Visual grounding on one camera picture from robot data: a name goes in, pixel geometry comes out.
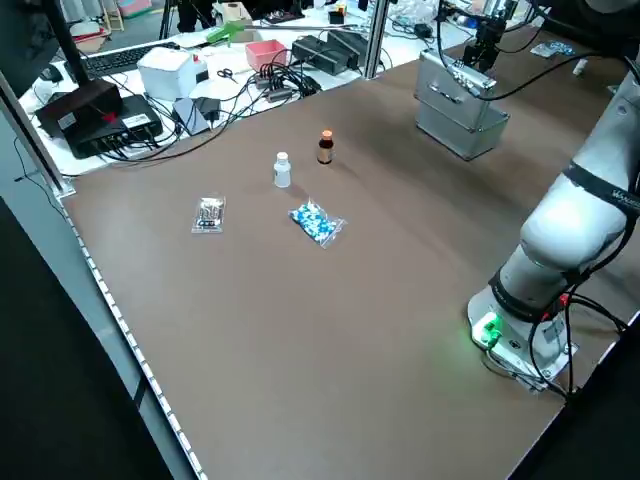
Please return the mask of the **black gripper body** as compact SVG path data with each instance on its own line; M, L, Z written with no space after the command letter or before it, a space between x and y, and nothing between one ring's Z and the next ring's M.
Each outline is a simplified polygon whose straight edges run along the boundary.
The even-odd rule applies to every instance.
M504 32L504 22L481 22L477 25L473 46L480 52L497 51Z

